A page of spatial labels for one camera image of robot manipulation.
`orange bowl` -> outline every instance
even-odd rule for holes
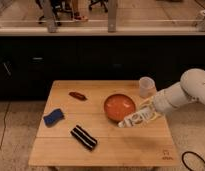
[[[113,94],[104,103],[104,110],[108,118],[119,122],[123,118],[136,111],[134,101],[124,94]]]

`black cable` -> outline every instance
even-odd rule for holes
[[[3,145],[3,139],[4,139],[5,132],[6,132],[6,116],[8,114],[9,107],[10,107],[10,102],[8,103],[8,106],[6,108],[6,111],[5,111],[5,114],[4,114],[4,117],[3,117],[3,125],[4,125],[4,127],[3,127],[2,138],[1,138],[1,141],[0,141],[0,151],[1,151],[1,148],[2,148],[2,145]]]
[[[200,155],[198,155],[197,153],[195,153],[195,152],[193,152],[193,151],[186,151],[186,152],[184,152],[184,153],[182,154],[182,162],[183,162],[184,166],[185,166],[189,171],[195,171],[195,170],[191,169],[191,168],[187,165],[187,163],[185,162],[185,155],[186,155],[186,154],[192,154],[192,155],[196,156],[198,159],[200,159],[200,161],[202,161],[202,163],[203,163],[204,166],[205,166],[205,160],[204,160]]]
[[[200,7],[202,7],[203,9],[205,9],[204,5],[202,5],[198,0],[194,0]]]

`cabinet door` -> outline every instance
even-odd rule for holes
[[[79,42],[80,68],[88,79],[150,76],[160,89],[178,78],[175,48],[167,42],[159,37],[90,38]]]

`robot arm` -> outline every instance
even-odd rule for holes
[[[149,122],[193,102],[200,102],[205,105],[205,71],[201,69],[186,71],[180,82],[157,92],[141,105],[138,111],[126,116],[123,121],[119,122],[118,126],[131,127],[142,121]]]

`wooden table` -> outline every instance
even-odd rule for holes
[[[55,81],[44,110],[47,115],[61,108],[65,119],[47,128],[41,120],[29,165],[32,166],[174,166],[178,156],[165,117],[132,128],[118,128],[104,114],[103,104],[111,94],[131,97],[136,106],[138,81]],[[79,101],[69,92],[88,98]],[[82,126],[98,140],[88,151],[70,131]]]

